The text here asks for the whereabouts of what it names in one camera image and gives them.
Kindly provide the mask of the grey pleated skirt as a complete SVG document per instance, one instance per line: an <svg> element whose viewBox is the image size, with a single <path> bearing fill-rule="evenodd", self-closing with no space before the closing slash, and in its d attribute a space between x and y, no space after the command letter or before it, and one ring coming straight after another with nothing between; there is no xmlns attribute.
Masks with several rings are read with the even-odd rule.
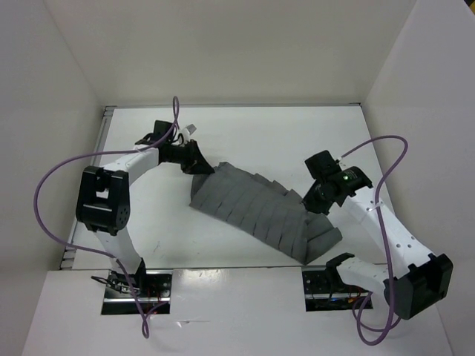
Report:
<svg viewBox="0 0 475 356"><path fill-rule="evenodd" d="M294 190L222 162L212 174L193 176L190 206L253 236L302 265L342 241L323 214L305 209Z"/></svg>

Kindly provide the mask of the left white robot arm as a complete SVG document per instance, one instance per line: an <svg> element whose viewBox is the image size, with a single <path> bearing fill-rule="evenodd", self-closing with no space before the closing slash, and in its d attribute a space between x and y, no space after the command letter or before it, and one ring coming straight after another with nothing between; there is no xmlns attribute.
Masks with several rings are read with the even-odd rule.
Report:
<svg viewBox="0 0 475 356"><path fill-rule="evenodd" d="M194 125L178 129L157 120L154 130L134 144L131 152L104 166L90 165L82 172L76 218L94 233L111 256L114 278L131 296L148 288L143 258L135 250L127 224L131 216L130 187L162 163L178 164L184 174L212 174L214 169L191 138Z"/></svg>

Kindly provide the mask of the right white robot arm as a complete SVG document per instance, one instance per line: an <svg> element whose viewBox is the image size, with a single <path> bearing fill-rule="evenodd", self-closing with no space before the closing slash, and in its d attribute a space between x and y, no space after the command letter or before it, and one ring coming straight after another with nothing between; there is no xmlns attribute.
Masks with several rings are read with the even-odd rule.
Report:
<svg viewBox="0 0 475 356"><path fill-rule="evenodd" d="M333 291L348 285L384 296L395 314L409 320L448 293L453 263L446 254L435 255L419 242L390 209L376 201L373 184L357 167L342 170L338 165L310 168L315 180L304 196L305 208L328 214L333 204L353 216L383 252L391 266L367 263L343 253L326 264L325 282Z"/></svg>

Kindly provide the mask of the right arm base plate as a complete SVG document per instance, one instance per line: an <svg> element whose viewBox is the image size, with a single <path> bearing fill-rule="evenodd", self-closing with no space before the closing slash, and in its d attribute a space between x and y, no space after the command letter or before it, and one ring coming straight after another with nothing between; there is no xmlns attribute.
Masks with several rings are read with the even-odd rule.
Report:
<svg viewBox="0 0 475 356"><path fill-rule="evenodd" d="M332 286L323 268L304 268L301 275L306 312L351 310L357 300L368 295L358 286Z"/></svg>

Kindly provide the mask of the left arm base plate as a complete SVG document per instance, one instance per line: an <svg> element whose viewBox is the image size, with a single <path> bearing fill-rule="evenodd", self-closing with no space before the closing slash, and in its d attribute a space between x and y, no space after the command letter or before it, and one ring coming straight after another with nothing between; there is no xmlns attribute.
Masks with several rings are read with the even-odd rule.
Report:
<svg viewBox="0 0 475 356"><path fill-rule="evenodd" d="M101 315L139 314L129 285L124 277L111 271L107 277L92 279L105 286ZM169 314L171 308L172 273L153 272L145 276L145 288L135 288L139 304L145 314Z"/></svg>

